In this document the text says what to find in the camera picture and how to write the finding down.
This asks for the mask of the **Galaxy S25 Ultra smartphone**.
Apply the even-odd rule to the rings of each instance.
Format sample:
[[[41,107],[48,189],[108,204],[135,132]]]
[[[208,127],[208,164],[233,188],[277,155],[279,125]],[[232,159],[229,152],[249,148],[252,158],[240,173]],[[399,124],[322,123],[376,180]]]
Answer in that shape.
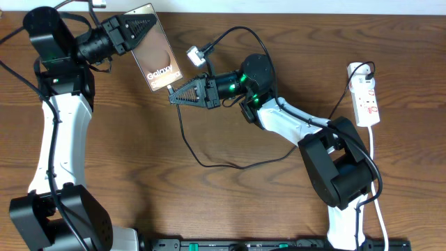
[[[154,25],[132,50],[132,54],[150,90],[156,92],[182,79],[183,74],[152,4],[148,3],[126,13],[145,14],[154,17]]]

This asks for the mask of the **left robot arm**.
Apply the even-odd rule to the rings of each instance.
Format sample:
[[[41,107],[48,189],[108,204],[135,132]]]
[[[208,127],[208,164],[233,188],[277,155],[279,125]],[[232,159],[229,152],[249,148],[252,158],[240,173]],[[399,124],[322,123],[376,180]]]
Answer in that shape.
[[[95,15],[49,6],[23,20],[38,52],[32,89],[44,113],[38,167],[28,192],[10,201],[9,214],[30,250],[147,250],[133,228],[112,224],[86,189],[85,147],[95,96],[94,73],[113,55],[135,49],[156,25],[154,14],[130,13],[99,22]]]

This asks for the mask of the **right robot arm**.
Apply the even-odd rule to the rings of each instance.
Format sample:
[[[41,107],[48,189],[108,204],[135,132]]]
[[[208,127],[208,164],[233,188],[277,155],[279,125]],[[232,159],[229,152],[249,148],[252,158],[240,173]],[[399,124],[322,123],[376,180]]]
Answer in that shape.
[[[359,250],[365,243],[362,209],[372,201],[371,184],[382,181],[378,168],[350,120],[322,119],[293,107],[277,96],[274,79],[269,57],[251,54],[238,70],[219,75],[209,70],[169,89],[169,101],[212,109],[224,99],[241,98],[241,112],[249,123],[277,133],[300,150],[309,180],[328,206],[331,247]]]

